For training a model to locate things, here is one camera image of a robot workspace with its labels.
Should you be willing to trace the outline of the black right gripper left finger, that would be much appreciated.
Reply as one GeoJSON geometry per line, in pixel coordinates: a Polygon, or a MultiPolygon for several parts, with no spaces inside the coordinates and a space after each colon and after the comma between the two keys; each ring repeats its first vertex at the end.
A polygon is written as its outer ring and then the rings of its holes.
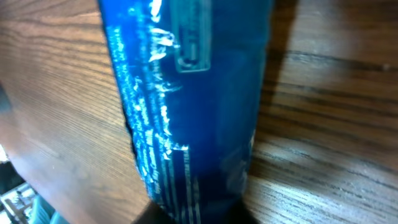
{"type": "Polygon", "coordinates": [[[132,224],[173,224],[173,220],[159,205],[155,202],[150,202],[132,224]]]}

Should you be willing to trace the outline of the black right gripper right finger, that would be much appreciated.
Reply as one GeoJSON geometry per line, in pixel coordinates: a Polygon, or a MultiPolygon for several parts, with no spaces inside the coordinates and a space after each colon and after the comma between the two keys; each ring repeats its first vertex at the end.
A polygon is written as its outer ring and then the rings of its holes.
{"type": "Polygon", "coordinates": [[[252,213],[248,210],[243,199],[239,199],[228,210],[224,224],[258,224],[258,221],[253,217],[252,213]]]}

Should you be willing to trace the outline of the blue cookie packet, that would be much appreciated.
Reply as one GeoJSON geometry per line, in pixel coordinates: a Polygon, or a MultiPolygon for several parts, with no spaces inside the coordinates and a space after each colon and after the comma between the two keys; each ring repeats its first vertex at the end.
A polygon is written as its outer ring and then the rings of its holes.
{"type": "Polygon", "coordinates": [[[268,0],[100,0],[137,171],[173,223],[228,223],[246,188],[268,0]]]}

